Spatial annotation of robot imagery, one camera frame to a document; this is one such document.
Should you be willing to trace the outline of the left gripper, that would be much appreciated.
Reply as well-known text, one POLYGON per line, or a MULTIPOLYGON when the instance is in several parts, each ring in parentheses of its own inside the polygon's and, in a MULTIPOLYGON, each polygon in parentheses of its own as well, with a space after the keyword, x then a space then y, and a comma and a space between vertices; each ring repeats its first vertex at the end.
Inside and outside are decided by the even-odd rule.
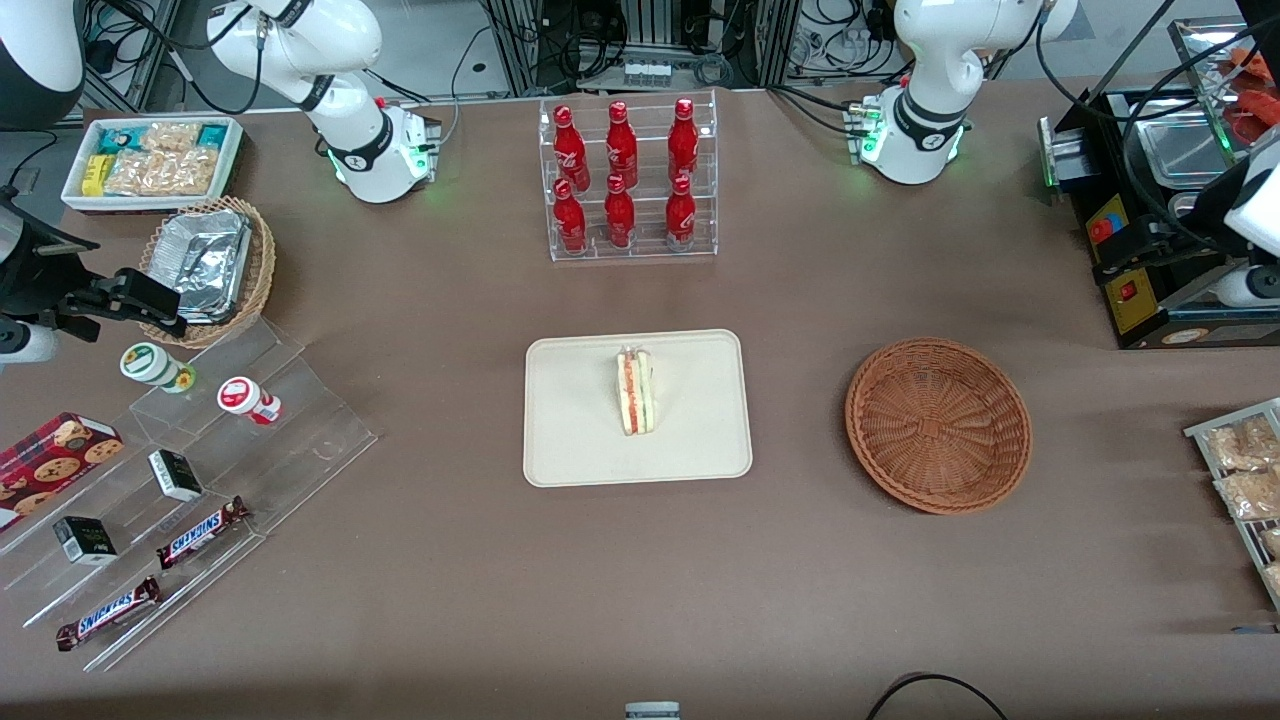
POLYGON ((1125 220, 1119 213, 1091 219, 1094 269, 1124 269, 1158 258, 1158 292, 1178 292, 1229 256, 1277 272, 1279 145, 1253 143, 1198 193, 1183 234, 1162 232, 1155 215, 1125 220))

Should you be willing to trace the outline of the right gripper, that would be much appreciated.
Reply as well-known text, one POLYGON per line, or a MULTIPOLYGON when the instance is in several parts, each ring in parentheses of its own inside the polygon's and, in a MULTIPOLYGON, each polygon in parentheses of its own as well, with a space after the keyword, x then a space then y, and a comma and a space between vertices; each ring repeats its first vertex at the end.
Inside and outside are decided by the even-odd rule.
POLYGON ((188 322, 180 295, 136 268, 122 268, 110 283, 93 283, 79 259, 100 243, 82 240, 18 208, 3 196, 3 315, 58 327, 72 338, 96 343, 101 320, 132 320, 182 340, 188 322))

